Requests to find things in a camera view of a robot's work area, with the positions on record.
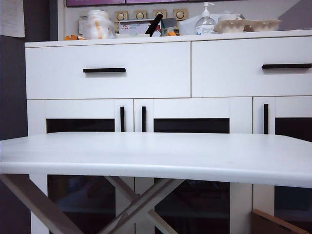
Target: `cabinet drawer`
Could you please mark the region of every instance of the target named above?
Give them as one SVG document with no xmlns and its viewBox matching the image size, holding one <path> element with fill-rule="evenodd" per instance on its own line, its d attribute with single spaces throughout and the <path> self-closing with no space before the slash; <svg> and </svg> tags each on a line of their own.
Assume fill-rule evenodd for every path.
<svg viewBox="0 0 312 234">
<path fill-rule="evenodd" d="M 27 99 L 190 97 L 190 57 L 190 42 L 27 48 Z"/>
<path fill-rule="evenodd" d="M 312 37 L 192 42 L 192 96 L 312 94 L 312 68 L 262 69 L 312 63 Z"/>
</svg>

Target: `black drawer handle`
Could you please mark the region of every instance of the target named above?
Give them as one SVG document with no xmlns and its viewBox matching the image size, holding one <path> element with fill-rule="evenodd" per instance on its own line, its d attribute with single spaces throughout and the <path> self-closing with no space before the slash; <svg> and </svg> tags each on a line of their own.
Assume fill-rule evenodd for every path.
<svg viewBox="0 0 312 234">
<path fill-rule="evenodd" d="M 269 105 L 263 105 L 263 134 L 269 134 Z"/>
<path fill-rule="evenodd" d="M 312 68 L 312 63 L 263 64 L 262 69 Z"/>
<path fill-rule="evenodd" d="M 125 132 L 125 108 L 123 106 L 120 107 L 120 131 Z"/>
<path fill-rule="evenodd" d="M 126 72 L 124 67 L 122 68 L 84 68 L 84 73 L 96 73 L 96 72 Z"/>
<path fill-rule="evenodd" d="M 142 132 L 146 132 L 146 107 L 142 106 Z"/>
</svg>

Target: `table top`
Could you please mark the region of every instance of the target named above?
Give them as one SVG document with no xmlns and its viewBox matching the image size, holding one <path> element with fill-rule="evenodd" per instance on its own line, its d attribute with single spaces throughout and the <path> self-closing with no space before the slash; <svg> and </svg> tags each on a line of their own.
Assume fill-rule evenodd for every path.
<svg viewBox="0 0 312 234">
<path fill-rule="evenodd" d="M 312 188 L 312 143 L 277 135 L 70 132 L 0 143 L 0 172 Z"/>
</svg>

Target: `paper on wall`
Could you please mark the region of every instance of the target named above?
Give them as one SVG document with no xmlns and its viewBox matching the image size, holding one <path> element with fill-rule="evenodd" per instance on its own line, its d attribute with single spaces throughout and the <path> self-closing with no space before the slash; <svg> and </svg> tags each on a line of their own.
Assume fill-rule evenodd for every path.
<svg viewBox="0 0 312 234">
<path fill-rule="evenodd" d="M 23 0 L 0 0 L 0 34 L 25 37 Z"/>
</svg>

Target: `box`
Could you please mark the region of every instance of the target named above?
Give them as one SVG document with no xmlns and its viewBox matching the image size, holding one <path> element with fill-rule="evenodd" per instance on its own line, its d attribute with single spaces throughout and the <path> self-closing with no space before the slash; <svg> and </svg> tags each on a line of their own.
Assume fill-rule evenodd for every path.
<svg viewBox="0 0 312 234">
<path fill-rule="evenodd" d="M 119 21 L 119 34 L 145 34 L 154 19 L 131 19 Z M 153 37 L 161 36 L 161 22 L 159 22 Z"/>
</svg>

